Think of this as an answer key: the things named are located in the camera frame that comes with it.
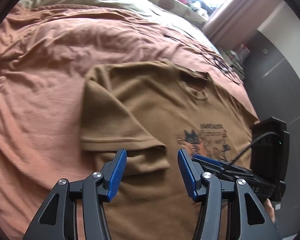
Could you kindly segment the person's right hand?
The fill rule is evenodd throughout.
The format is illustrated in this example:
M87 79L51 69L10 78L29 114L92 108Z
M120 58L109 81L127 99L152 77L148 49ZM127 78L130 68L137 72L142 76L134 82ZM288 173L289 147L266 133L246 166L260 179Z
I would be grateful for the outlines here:
M268 198L264 201L263 207L266 210L268 216L271 218L271 221L275 223L275 210Z

